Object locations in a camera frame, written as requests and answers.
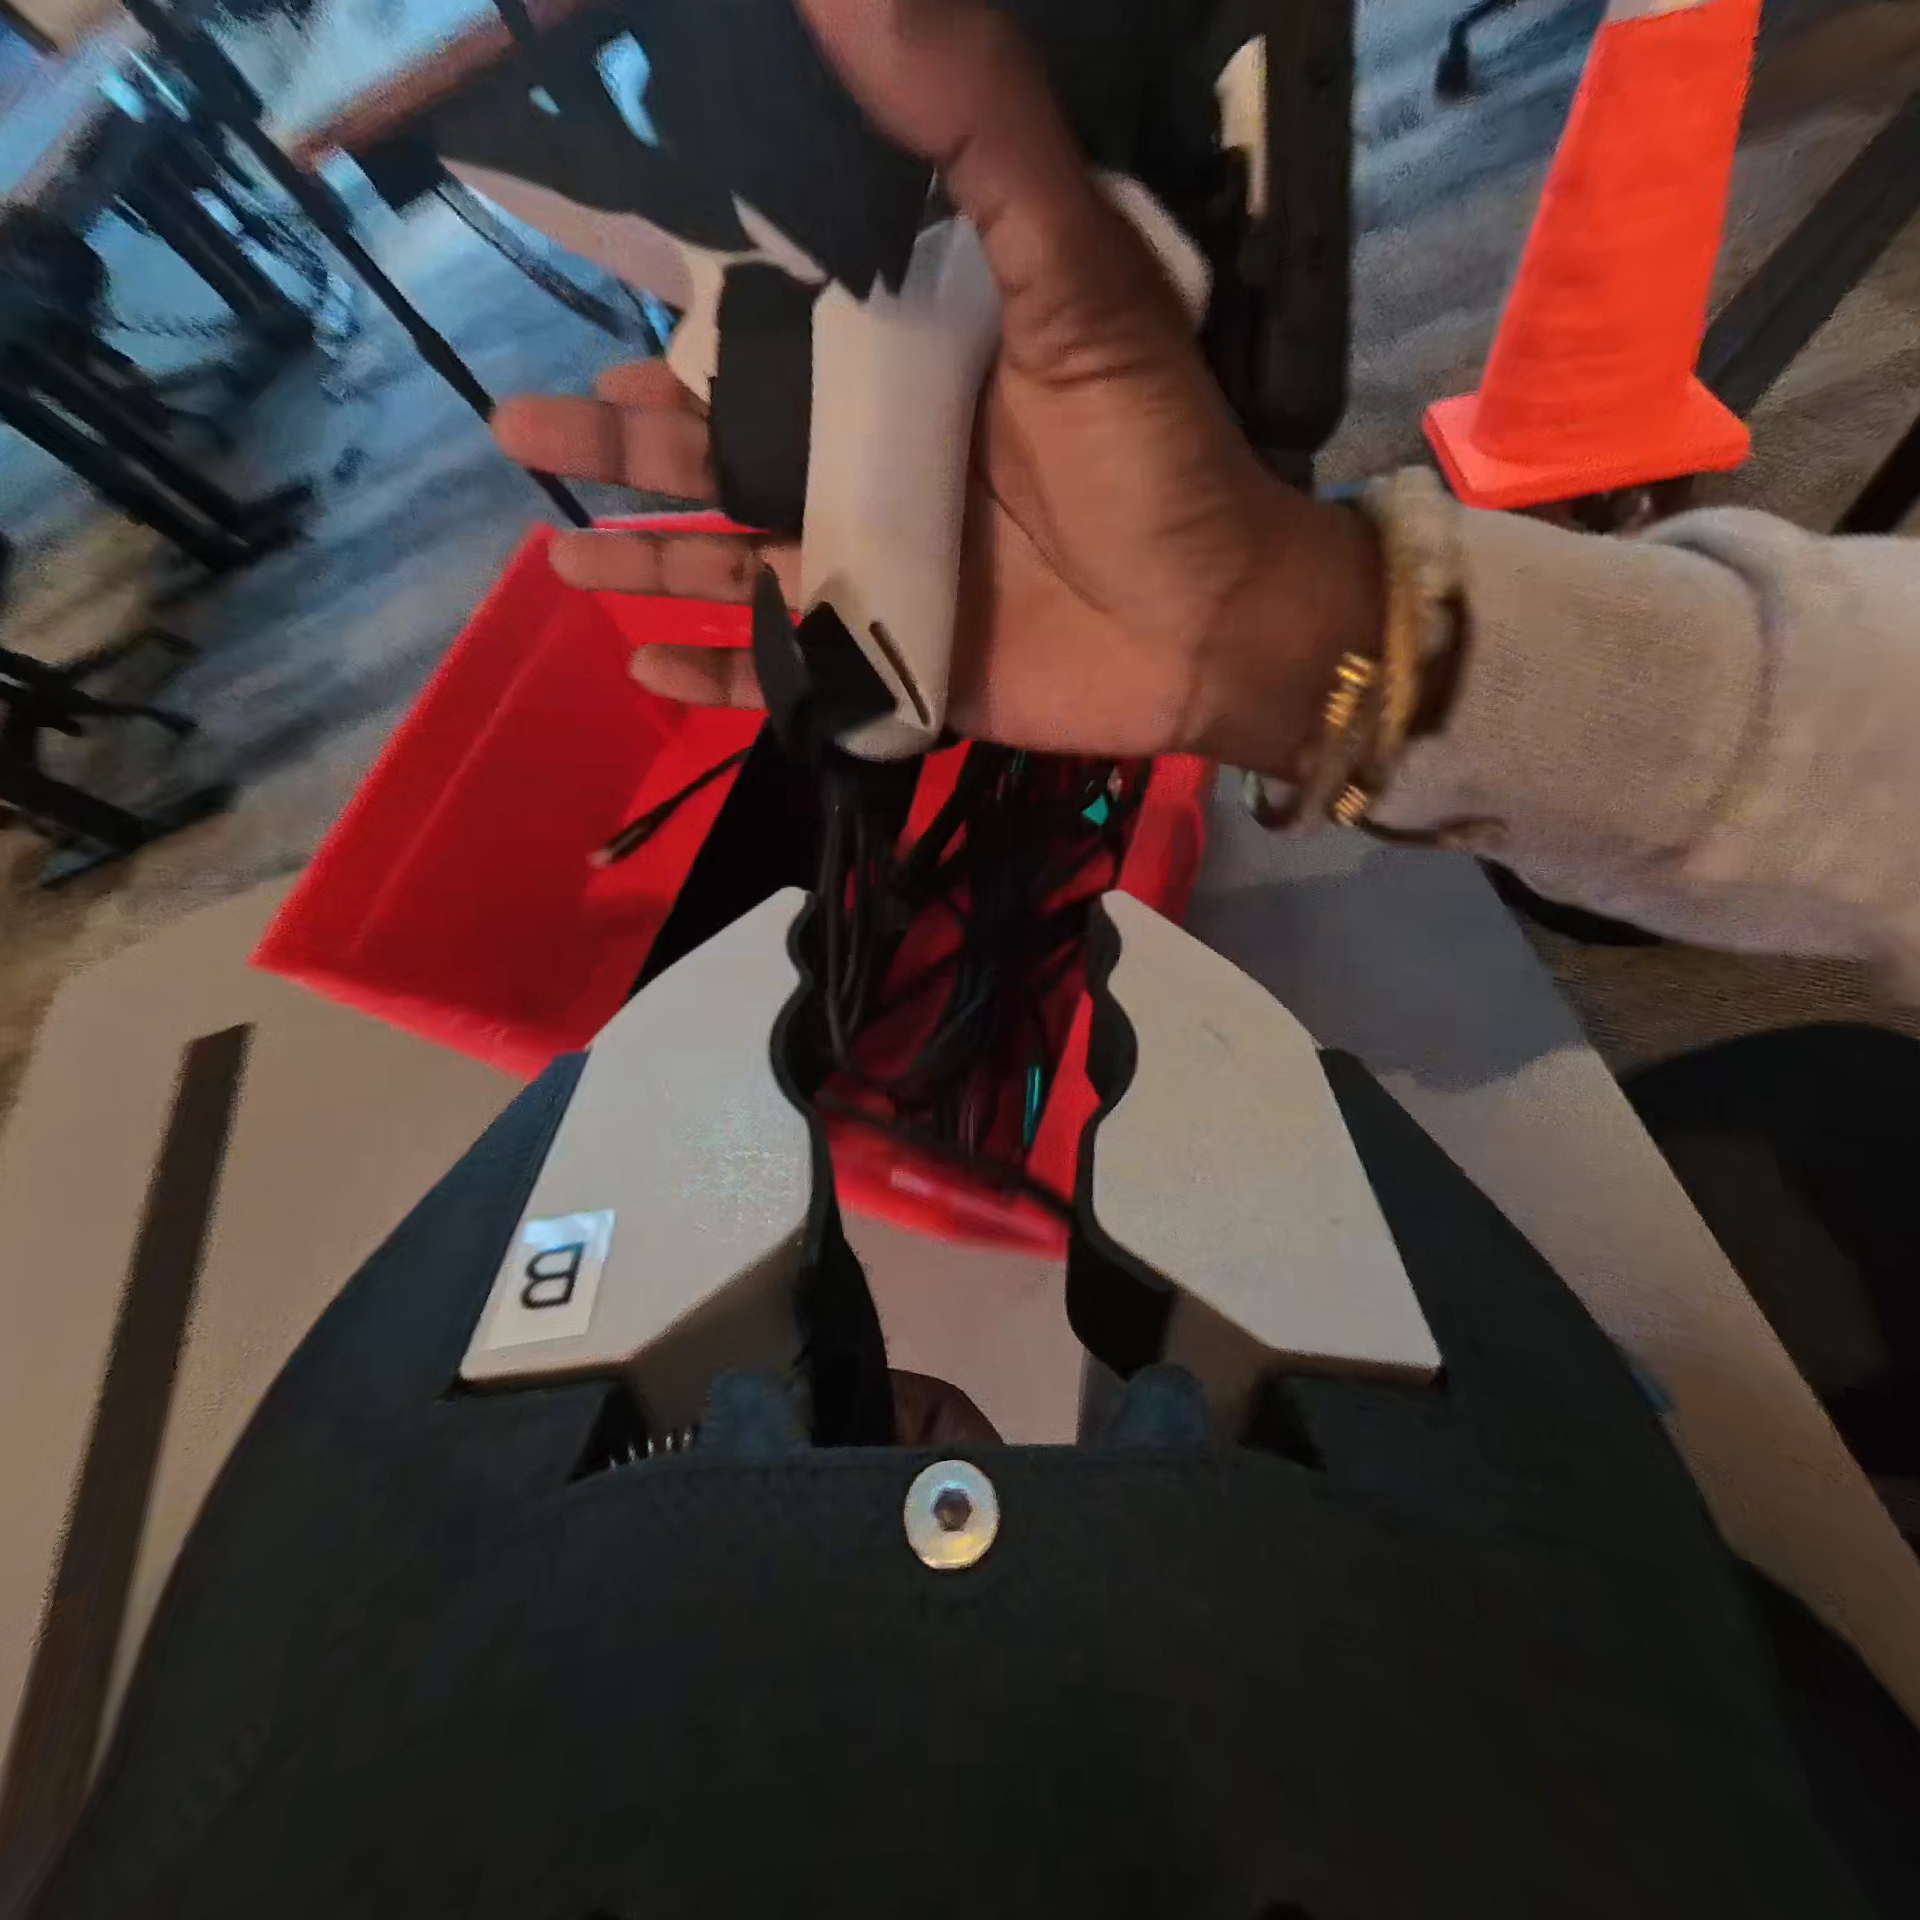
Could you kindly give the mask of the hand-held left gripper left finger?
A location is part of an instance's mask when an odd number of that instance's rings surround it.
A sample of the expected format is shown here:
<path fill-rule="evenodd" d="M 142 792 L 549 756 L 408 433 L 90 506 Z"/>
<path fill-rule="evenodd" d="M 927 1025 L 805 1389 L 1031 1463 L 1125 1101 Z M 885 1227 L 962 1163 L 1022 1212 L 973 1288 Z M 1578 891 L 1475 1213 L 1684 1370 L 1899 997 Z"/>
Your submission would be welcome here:
<path fill-rule="evenodd" d="M 643 1450 L 773 1381 L 819 1447 L 893 1443 L 893 1388 L 815 1114 L 813 898 L 783 888 L 669 964 L 582 1056 L 459 1367 L 612 1384 Z"/>

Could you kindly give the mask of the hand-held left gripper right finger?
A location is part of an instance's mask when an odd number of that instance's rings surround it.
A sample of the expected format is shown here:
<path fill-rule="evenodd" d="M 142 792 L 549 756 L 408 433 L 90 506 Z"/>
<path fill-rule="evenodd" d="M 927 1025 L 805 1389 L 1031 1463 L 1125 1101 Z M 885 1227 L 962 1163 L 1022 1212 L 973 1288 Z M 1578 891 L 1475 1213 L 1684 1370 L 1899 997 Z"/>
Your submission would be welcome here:
<path fill-rule="evenodd" d="M 1087 924 L 1087 1081 L 1064 1305 L 1098 1370 L 1181 1370 L 1232 1440 L 1290 1378 L 1442 1381 L 1310 1028 L 1130 895 Z"/>

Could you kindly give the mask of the person's right hand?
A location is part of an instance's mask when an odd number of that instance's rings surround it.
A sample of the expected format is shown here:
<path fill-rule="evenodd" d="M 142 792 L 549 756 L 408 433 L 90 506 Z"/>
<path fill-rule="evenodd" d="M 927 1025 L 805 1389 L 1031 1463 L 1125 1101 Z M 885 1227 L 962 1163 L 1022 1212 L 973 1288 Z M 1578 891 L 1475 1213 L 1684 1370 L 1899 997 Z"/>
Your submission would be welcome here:
<path fill-rule="evenodd" d="M 1262 469 L 1040 63 L 982 5 L 802 15 L 860 107 L 932 163 L 1002 295 L 954 724 L 1015 751 L 1357 778 L 1383 699 L 1375 529 Z"/>

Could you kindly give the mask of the orange traffic cone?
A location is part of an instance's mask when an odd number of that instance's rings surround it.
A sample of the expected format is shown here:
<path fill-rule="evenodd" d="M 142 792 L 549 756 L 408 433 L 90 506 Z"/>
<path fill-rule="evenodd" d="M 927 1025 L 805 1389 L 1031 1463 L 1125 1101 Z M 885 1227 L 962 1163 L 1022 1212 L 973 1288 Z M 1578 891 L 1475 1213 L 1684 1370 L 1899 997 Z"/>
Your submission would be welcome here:
<path fill-rule="evenodd" d="M 1518 512 L 1744 460 L 1696 359 L 1759 15 L 1605 10 L 1478 387 L 1424 419 L 1458 501 Z"/>

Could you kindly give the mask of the person's left hand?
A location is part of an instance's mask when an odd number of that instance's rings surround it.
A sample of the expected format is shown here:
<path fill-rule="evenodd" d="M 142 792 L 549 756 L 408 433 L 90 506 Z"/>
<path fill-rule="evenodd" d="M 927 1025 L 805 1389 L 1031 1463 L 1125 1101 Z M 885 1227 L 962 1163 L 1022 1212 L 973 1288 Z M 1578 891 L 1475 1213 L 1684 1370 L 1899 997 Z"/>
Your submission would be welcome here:
<path fill-rule="evenodd" d="M 1002 1447 L 992 1419 L 956 1384 L 938 1377 L 890 1371 L 893 1440 L 900 1450 L 971 1456 Z"/>

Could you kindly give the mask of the red plastic bin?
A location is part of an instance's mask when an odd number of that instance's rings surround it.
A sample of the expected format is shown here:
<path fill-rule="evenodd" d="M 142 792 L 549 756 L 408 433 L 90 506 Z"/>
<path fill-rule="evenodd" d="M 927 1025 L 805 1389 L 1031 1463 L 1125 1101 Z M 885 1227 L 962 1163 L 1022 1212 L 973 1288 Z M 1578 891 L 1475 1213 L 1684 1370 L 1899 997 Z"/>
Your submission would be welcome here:
<path fill-rule="evenodd" d="M 533 1077 L 639 983 L 787 884 L 823 815 L 756 712 L 632 680 L 645 643 L 742 651 L 752 615 L 586 592 L 535 529 L 327 833 L 253 964 Z M 1211 768 L 926 756 L 869 855 L 853 1064 L 823 1089 L 840 1208 L 927 1239 L 1059 1255 L 1087 1083 L 1087 905 L 1178 922 Z"/>

